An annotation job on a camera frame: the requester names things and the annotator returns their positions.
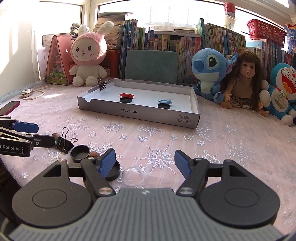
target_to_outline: doll's hand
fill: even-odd
[[[264,107],[263,103],[260,101],[258,104],[259,109],[262,109]]]
[[[232,96],[232,94],[224,93],[224,101],[225,102],[230,101],[230,96]]]

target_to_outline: rabbit ear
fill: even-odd
[[[96,33],[105,36],[108,33],[110,33],[113,27],[114,27],[114,23],[111,21],[107,21],[103,23],[101,27],[99,27]]]
[[[86,25],[81,25],[78,28],[78,37],[82,34],[85,34],[85,33],[87,33],[87,27],[86,27]]]

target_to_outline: stitch's nose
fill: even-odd
[[[201,60],[197,60],[193,62],[193,67],[196,69],[196,71],[201,72],[204,68],[204,64]]]

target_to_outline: transparent dome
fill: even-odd
[[[140,168],[134,166],[125,169],[121,175],[122,181],[128,186],[137,186],[144,181],[144,175]]]

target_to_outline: gripper pad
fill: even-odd
[[[207,217],[191,197],[170,188],[122,188],[101,197],[82,219],[56,229],[21,224],[14,241],[275,241],[283,235],[272,225],[233,229]]]

